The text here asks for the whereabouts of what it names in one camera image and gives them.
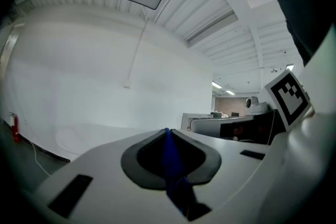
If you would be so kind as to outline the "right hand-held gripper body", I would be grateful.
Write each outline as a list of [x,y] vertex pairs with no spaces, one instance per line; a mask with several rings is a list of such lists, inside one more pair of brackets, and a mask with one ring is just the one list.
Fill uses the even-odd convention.
[[298,79],[293,72],[285,70],[268,83],[259,96],[246,100],[248,121],[221,125],[220,137],[270,145],[277,134],[292,130],[310,107]]

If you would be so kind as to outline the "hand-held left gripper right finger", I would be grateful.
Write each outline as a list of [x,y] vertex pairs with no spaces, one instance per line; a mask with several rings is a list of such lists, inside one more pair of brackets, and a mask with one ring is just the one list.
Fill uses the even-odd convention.
[[170,131],[170,199],[188,221],[227,201],[256,170],[267,145]]

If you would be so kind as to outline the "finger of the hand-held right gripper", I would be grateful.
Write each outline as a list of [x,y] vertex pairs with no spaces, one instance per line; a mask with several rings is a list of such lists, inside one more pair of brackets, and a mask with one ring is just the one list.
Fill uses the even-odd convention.
[[233,118],[194,119],[190,123],[190,128],[193,133],[220,138],[221,125],[240,123],[244,121],[248,121],[247,116]]

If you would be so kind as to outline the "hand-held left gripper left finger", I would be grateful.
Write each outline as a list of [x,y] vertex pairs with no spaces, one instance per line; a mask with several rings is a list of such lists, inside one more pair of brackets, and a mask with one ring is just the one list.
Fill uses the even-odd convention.
[[[35,198],[55,223],[186,223],[164,191],[139,187],[121,167],[121,156],[127,148],[156,133],[150,131],[92,148],[47,178],[35,191]],[[78,174],[93,180],[65,219],[48,205]]]

